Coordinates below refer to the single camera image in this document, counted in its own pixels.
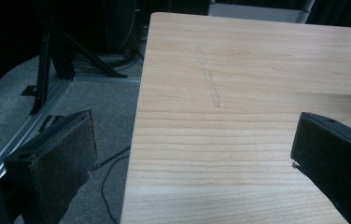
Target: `black metal stand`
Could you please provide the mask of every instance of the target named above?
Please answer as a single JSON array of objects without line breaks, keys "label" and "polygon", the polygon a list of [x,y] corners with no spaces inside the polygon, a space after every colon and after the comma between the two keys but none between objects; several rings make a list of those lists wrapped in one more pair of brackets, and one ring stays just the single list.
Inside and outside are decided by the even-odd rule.
[{"label": "black metal stand", "polygon": [[41,20],[42,38],[36,91],[30,93],[30,95],[35,97],[33,109],[30,112],[31,115],[35,115],[47,101],[50,59],[53,62],[59,78],[73,79],[76,74],[69,50],[65,47],[65,43],[68,43],[75,50],[79,51],[89,59],[93,65],[105,72],[109,77],[127,77],[108,67],[88,49],[80,45],[70,34],[61,29],[56,20],[56,16],[53,15],[50,0],[33,0],[33,3],[35,5],[35,11]]}]

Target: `wooden table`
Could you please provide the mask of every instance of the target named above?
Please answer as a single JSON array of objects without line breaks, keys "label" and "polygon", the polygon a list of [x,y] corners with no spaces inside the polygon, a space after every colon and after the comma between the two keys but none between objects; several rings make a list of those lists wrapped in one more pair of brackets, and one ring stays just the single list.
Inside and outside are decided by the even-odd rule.
[{"label": "wooden table", "polygon": [[351,127],[351,28],[156,13],[137,107],[122,223],[345,223],[289,155]]}]

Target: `light wood surface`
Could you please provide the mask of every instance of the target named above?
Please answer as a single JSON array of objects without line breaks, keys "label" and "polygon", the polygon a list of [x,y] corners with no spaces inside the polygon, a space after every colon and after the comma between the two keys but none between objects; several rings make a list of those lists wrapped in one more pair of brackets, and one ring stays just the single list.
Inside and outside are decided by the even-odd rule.
[{"label": "light wood surface", "polygon": [[122,223],[345,223],[291,167],[302,111],[351,127],[351,28],[153,14]]}]

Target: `floor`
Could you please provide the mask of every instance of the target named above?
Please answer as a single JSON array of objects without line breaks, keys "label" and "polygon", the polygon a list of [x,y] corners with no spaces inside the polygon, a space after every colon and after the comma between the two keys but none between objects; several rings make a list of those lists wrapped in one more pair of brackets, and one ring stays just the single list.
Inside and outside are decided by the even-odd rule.
[{"label": "floor", "polygon": [[[120,72],[129,75],[129,80],[133,81],[117,82],[113,78],[77,72],[76,78],[49,111],[52,116],[65,116],[80,110],[92,110],[97,162],[109,158],[132,142],[142,63],[140,59],[133,66],[120,68]],[[37,66],[38,57],[15,67],[0,80],[0,151],[29,117],[34,97],[21,96],[21,92],[27,85],[35,85]],[[56,82],[56,79],[51,68],[49,83]],[[115,223],[101,193],[110,166],[111,162],[91,174],[60,223]],[[127,167],[128,158],[117,162],[103,187],[108,207],[117,222],[120,220]],[[18,218],[16,223],[23,222]]]}]

